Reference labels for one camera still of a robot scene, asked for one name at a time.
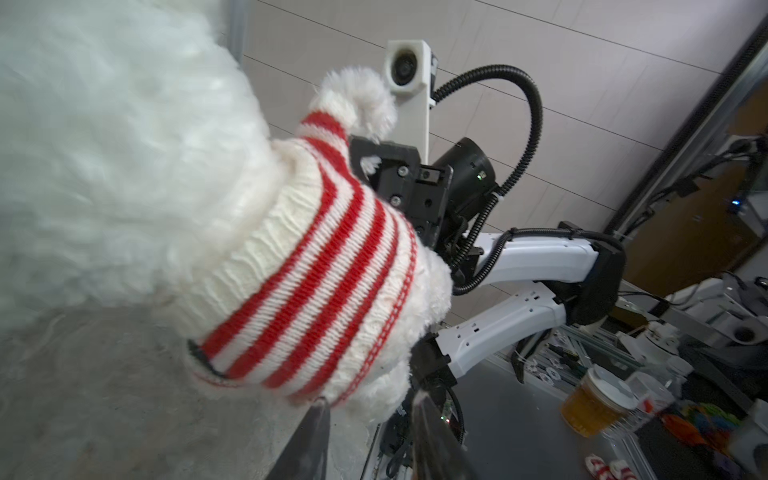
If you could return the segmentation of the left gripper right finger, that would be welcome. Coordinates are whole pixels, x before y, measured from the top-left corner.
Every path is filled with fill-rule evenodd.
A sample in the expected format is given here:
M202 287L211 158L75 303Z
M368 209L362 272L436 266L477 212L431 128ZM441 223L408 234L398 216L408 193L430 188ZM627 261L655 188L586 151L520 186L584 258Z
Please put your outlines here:
M412 402L413 479L478 480L464 450L440 418L426 391L418 391Z

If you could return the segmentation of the white teddy bear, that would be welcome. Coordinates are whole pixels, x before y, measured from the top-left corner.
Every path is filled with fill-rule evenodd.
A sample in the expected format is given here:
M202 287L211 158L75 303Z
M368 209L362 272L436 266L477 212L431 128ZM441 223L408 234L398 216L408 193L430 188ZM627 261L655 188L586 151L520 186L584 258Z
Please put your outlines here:
M185 341L179 307L260 226L294 178L217 1L5 1L1 5L1 326L75 309L147 308ZM369 68L328 74L308 114L383 141L397 121ZM449 310L444 261L421 241L402 317L345 402L387 420L416 342Z

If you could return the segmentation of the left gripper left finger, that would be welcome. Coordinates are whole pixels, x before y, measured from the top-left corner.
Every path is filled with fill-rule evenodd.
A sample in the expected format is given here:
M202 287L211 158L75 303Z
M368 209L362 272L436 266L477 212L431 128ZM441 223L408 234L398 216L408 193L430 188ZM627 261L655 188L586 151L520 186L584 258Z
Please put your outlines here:
M269 471L266 480L325 480L331 428L331 408L316 399Z

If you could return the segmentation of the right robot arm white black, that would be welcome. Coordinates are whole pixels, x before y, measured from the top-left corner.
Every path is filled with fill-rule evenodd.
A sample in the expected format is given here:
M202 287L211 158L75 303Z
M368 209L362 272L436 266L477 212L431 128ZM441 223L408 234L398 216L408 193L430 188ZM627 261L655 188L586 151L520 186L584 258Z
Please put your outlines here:
M470 221L497 187L493 167L472 140L454 144L434 165L416 148L355 137L353 172L415 228L423 245L445 260L467 240ZM456 384L479 362L509 346L525 361L545 334L563 325L603 319L618 299L626 255L610 236L563 222L556 229L479 235L454 281L461 293L505 282L520 290L471 319L426 335L412 351L414 389Z

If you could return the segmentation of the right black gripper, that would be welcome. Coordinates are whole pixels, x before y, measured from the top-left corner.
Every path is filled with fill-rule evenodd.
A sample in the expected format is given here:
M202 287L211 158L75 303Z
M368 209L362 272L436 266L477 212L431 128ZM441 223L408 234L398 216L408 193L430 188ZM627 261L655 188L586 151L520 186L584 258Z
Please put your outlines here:
M447 263L497 187L489 159L468 138L428 165L414 147L353 136L350 161L354 175L400 211L421 243Z

